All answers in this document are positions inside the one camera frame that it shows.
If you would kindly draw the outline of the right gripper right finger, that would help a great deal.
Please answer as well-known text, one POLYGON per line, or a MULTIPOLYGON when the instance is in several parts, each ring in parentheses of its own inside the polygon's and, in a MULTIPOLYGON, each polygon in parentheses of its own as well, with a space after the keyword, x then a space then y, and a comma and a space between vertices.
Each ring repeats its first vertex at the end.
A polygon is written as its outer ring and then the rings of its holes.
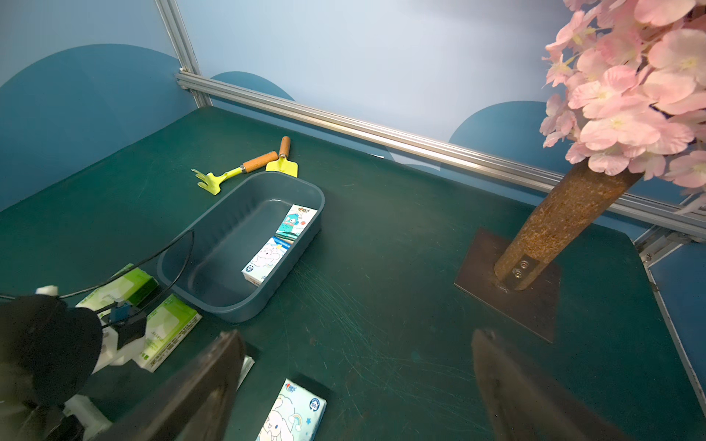
POLYGON ((472 339, 474 375, 496 440, 628 440, 489 330, 472 339))

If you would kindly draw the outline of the green pocket tissue pack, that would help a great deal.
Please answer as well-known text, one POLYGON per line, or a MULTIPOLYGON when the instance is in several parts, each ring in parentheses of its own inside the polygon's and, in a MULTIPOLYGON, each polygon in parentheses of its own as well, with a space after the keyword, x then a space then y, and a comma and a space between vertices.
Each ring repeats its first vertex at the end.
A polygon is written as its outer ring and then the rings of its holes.
POLYGON ((77 308, 97 311, 114 302, 128 302, 137 307, 158 288, 157 281, 151 275, 133 264, 121 270, 129 272, 88 294, 77 303, 77 308))

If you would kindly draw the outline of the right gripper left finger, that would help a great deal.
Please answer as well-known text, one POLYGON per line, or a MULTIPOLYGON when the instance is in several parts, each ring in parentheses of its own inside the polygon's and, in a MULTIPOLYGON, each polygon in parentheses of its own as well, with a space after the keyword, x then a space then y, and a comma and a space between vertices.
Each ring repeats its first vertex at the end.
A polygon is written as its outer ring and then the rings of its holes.
POLYGON ((209 347, 98 440, 222 440, 237 394, 245 342, 222 333, 209 347))

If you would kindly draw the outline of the blue plastic storage box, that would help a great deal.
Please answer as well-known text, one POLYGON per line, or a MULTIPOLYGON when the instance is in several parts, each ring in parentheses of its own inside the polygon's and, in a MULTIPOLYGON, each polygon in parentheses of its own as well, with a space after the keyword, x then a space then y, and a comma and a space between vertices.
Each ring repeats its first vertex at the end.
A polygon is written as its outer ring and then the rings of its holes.
POLYGON ((243 181, 220 198, 185 231, 186 238, 158 258, 157 275, 192 307, 228 323, 246 322, 267 305, 303 252, 319 233, 325 194, 316 185, 277 172, 243 181), (293 206, 312 209, 312 220, 259 284, 246 279, 247 268, 272 241, 293 206))

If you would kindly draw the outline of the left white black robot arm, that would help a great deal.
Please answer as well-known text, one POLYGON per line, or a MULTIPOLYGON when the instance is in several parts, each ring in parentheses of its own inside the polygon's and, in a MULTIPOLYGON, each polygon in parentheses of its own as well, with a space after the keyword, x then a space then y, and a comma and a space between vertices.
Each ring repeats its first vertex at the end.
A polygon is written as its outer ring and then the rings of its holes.
POLYGON ((79 440, 65 403, 92 375, 101 321, 87 308, 35 294, 1 305, 1 438, 79 440))

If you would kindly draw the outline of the blue tissue pack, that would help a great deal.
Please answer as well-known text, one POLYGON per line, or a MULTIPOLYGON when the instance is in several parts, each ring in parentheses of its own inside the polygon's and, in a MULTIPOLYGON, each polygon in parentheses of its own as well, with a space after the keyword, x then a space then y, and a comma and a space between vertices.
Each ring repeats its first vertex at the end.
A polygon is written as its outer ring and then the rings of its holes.
POLYGON ((327 400, 286 379, 256 441, 312 441, 327 400))
POLYGON ((245 280, 260 286, 292 245, 273 236, 242 269, 245 280))
POLYGON ((316 213, 316 209, 292 205, 279 225, 275 237, 292 244, 313 220, 316 213))

